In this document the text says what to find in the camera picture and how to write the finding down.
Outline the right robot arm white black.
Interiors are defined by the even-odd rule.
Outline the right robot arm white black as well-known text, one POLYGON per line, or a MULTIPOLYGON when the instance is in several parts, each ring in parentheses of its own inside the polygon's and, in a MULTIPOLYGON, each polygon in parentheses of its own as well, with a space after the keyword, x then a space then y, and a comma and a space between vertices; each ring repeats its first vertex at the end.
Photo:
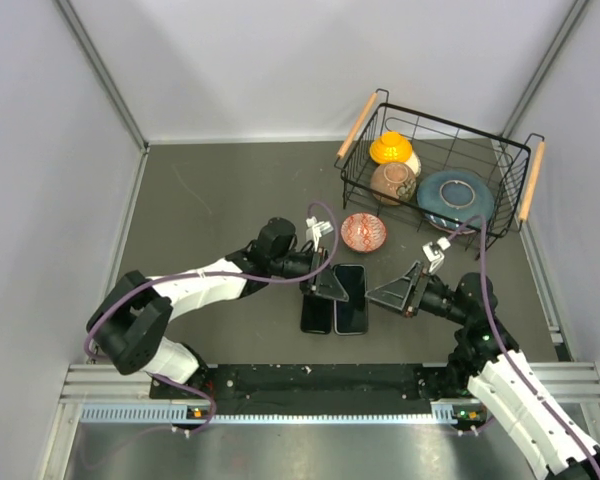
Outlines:
POLYGON ((405 317, 426 312, 459 325, 446 366, 418 374, 424 398, 479 400, 538 479, 600 479, 600 443, 566 414, 497 319, 497 298, 484 269, 463 275, 450 288, 416 262, 403 276, 367 291, 366 298, 405 317))

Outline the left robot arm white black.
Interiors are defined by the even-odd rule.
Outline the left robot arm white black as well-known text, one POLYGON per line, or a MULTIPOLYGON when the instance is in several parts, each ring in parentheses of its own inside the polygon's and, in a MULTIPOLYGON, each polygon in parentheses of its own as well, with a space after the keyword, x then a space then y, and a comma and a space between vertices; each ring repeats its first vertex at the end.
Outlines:
POLYGON ((166 338, 168 324, 207 305, 246 298, 270 284, 296 284, 308 298, 347 299, 319 241, 333 233, 330 221, 306 220, 306 243, 296 246, 293 223, 274 217, 246 247, 202 268, 146 277, 131 271, 86 325, 88 345, 96 345, 122 375, 144 372, 172 381, 185 396, 206 387, 207 366, 183 343, 166 338))

